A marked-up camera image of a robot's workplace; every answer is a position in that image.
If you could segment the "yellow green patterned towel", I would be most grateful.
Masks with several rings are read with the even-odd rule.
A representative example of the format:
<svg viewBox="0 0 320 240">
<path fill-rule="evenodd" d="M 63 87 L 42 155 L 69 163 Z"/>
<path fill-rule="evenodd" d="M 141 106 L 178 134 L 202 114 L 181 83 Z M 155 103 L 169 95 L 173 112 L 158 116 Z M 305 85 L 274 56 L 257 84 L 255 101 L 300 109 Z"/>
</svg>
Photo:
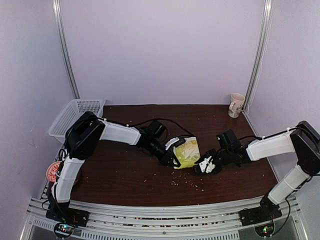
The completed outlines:
<svg viewBox="0 0 320 240">
<path fill-rule="evenodd" d="M 181 163 L 181 167 L 174 167 L 177 170 L 192 168 L 201 157 L 196 137 L 185 138 L 184 144 L 173 147 L 172 150 Z"/>
</svg>

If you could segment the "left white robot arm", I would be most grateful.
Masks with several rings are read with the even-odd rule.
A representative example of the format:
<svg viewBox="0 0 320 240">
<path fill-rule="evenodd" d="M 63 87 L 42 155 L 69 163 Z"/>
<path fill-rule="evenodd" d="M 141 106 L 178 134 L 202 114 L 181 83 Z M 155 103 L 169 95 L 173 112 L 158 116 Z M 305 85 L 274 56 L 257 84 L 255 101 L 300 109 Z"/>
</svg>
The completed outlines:
<svg viewBox="0 0 320 240">
<path fill-rule="evenodd" d="M 137 146 L 150 153 L 165 166 L 180 167 L 174 148 L 184 144 L 183 137 L 174 137 L 166 144 L 159 137 L 166 127 L 159 120 L 153 120 L 146 127 L 135 127 L 127 124 L 109 122 L 86 111 L 66 131 L 65 141 L 56 172 L 55 182 L 48 195 L 48 213 L 61 222 L 73 221 L 76 213 L 69 208 L 71 191 L 78 172 L 85 160 L 94 153 L 99 141 L 113 141 Z"/>
</svg>

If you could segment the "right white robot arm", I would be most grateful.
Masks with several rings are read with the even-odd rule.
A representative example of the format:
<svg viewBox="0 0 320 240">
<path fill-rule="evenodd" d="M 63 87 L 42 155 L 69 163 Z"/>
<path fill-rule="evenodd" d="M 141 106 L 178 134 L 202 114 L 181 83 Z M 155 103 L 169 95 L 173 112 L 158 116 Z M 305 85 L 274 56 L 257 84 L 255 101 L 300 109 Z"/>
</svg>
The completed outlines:
<svg viewBox="0 0 320 240">
<path fill-rule="evenodd" d="M 320 172 L 320 134 L 307 121 L 269 136 L 252 136 L 249 143 L 242 143 L 231 129 L 216 138 L 220 148 L 200 157 L 193 167 L 197 174 L 218 174 L 228 164 L 240 167 L 270 157 L 296 156 L 295 166 L 262 197 L 259 206 L 239 213 L 247 222 L 280 217 L 280 203 Z"/>
</svg>

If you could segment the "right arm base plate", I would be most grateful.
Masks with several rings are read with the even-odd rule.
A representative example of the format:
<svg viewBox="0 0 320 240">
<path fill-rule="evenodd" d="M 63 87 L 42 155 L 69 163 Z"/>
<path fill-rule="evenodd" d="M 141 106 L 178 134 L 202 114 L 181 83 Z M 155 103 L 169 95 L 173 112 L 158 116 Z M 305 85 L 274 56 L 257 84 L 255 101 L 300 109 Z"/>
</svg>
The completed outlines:
<svg viewBox="0 0 320 240">
<path fill-rule="evenodd" d="M 245 208 L 239 212 L 239 219 L 243 227 L 270 222 L 276 218 L 280 218 L 281 216 L 282 212 L 279 207 L 269 211 L 267 207 L 259 206 L 254 208 Z"/>
</svg>

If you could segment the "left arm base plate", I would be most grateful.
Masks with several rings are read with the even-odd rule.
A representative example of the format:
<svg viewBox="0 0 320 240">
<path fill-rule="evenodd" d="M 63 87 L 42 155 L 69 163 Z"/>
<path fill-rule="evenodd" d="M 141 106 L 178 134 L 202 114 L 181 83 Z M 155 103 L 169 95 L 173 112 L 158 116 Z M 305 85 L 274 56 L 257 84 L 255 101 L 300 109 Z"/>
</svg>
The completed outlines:
<svg viewBox="0 0 320 240">
<path fill-rule="evenodd" d="M 74 208 L 62 209 L 51 206 L 46 211 L 45 217 L 57 222 L 67 223 L 75 227 L 86 227 L 90 213 Z"/>
</svg>

